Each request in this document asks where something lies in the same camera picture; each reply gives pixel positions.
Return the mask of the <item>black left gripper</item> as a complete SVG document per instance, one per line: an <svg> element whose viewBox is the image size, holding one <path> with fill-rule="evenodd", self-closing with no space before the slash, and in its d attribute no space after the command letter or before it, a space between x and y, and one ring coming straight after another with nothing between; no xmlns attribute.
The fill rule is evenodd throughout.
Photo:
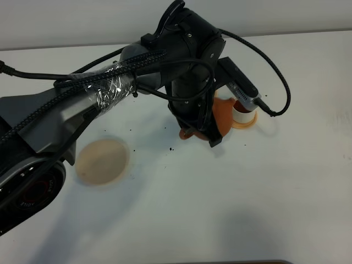
<svg viewBox="0 0 352 264"><path fill-rule="evenodd" d="M200 92L209 83L209 74L203 70L189 70L166 85L166 93L172 97L189 98ZM196 136L208 141L210 147L222 142L212 111L215 90L213 86L202 96L184 102L169 101L168 108L180 126L179 137L186 140Z"/></svg>

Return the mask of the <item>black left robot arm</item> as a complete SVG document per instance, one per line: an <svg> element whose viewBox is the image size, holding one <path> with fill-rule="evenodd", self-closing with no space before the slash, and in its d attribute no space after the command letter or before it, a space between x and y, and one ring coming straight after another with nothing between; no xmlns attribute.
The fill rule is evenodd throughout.
<svg viewBox="0 0 352 264"><path fill-rule="evenodd" d="M211 146L220 143L214 94L224 46L221 30L175 1L155 33L69 75L24 73L2 63L2 74L54 84L37 94L1 98L1 233L56 198L65 181L63 163L75 162L78 137L129 95L167 100L184 132Z"/></svg>

